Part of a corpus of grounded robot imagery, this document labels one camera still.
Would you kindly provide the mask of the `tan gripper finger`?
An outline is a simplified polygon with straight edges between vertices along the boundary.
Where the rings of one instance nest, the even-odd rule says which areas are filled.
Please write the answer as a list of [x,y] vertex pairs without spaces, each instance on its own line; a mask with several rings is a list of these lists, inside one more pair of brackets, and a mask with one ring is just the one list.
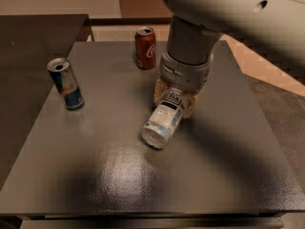
[[201,92],[195,92],[195,93],[191,93],[191,92],[186,92],[183,93],[182,95],[182,104],[184,107],[184,113],[183,113],[183,117],[184,118],[190,118],[191,115],[193,114],[197,101],[199,99],[201,95]]
[[153,103],[158,105],[161,101],[162,97],[168,90],[169,85],[162,79],[158,78],[154,85],[154,93],[153,93]]

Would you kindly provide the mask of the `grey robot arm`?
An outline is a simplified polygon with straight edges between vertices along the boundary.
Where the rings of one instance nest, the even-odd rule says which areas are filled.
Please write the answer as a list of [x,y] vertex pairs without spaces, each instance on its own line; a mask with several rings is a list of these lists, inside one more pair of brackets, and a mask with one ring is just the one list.
[[185,118],[192,115],[223,34],[243,43],[302,83],[305,79],[305,0],[162,0],[172,12],[153,102],[176,87]]

